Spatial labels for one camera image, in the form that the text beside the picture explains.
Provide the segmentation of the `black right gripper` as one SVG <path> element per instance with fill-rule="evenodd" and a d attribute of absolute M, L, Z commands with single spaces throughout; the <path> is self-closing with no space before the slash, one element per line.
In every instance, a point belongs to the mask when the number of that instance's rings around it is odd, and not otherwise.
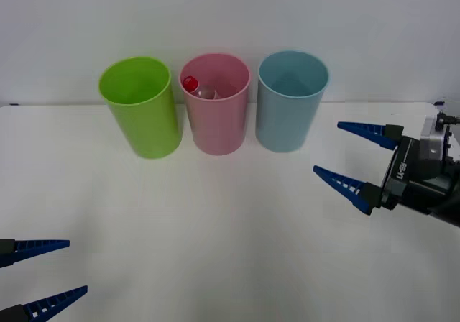
<path fill-rule="evenodd" d="M 339 129 L 395 150 L 380 185 L 363 182 L 314 165 L 313 172 L 368 216 L 374 208 L 392 210 L 400 204 L 430 213 L 453 193 L 453 158 L 420 158 L 420 142 L 403 137 L 403 127 L 394 124 L 365 124 L 340 121 Z"/>

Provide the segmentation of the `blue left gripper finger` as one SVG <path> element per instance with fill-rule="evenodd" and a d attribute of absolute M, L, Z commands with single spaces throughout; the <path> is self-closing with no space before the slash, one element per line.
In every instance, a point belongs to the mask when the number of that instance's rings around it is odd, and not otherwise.
<path fill-rule="evenodd" d="M 2 239 L 0 267 L 12 266 L 16 262 L 64 249 L 69 246 L 70 241 L 65 239 Z"/>
<path fill-rule="evenodd" d="M 45 322 L 68 308 L 88 292 L 84 285 L 27 304 L 18 304 L 1 310 L 1 322 Z"/>

